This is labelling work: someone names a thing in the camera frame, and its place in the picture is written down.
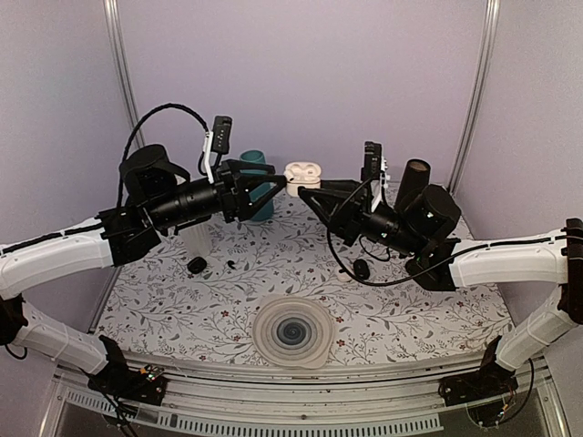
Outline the white earbud charging case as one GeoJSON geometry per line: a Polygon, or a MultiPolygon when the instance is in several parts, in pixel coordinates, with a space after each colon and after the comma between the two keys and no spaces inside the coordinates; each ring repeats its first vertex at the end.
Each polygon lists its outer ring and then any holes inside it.
{"type": "Polygon", "coordinates": [[[286,177],[286,193],[294,198],[299,197],[298,189],[317,189],[321,187],[322,168],[313,162],[291,162],[284,169],[286,177]]]}

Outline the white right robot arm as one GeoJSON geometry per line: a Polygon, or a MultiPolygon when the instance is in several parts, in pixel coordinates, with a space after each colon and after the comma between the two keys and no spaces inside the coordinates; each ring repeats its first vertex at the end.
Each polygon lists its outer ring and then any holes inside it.
{"type": "Polygon", "coordinates": [[[510,333],[487,347],[471,389],[489,397],[506,376],[582,322],[582,222],[517,239],[454,239],[461,210],[434,184],[403,186],[394,206],[371,205],[368,181],[328,182],[326,188],[299,188],[299,197],[327,228],[351,246],[365,237],[406,260],[406,279],[428,291],[473,285],[548,282],[555,288],[545,303],[510,333]]]}

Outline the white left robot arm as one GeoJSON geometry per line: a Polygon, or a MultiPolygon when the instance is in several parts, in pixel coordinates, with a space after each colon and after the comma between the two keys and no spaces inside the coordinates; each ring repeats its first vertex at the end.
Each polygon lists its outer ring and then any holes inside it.
{"type": "Polygon", "coordinates": [[[135,388],[123,352],[54,320],[23,293],[81,271],[119,267],[144,258],[171,230],[180,231],[216,213],[226,222],[252,218],[285,188],[274,167],[228,159],[205,178],[170,162],[160,144],[139,149],[119,166],[127,203],[71,229],[1,248],[1,342],[38,351],[98,375],[116,395],[135,388]]]}

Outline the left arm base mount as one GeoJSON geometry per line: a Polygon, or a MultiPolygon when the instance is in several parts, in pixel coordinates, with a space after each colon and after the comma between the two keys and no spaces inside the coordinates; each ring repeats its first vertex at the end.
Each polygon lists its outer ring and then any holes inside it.
{"type": "Polygon", "coordinates": [[[160,406],[169,382],[165,370],[153,364],[131,370],[114,340],[104,335],[98,338],[105,346],[107,363],[99,373],[87,376],[87,387],[114,398],[160,406]]]}

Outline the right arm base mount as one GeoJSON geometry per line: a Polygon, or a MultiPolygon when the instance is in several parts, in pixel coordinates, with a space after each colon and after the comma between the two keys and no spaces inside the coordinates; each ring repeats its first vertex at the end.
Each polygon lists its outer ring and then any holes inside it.
{"type": "Polygon", "coordinates": [[[501,339],[497,336],[488,344],[476,371],[444,377],[439,381],[438,394],[446,406],[479,401],[518,388],[516,372],[496,363],[496,348],[501,339]]]}

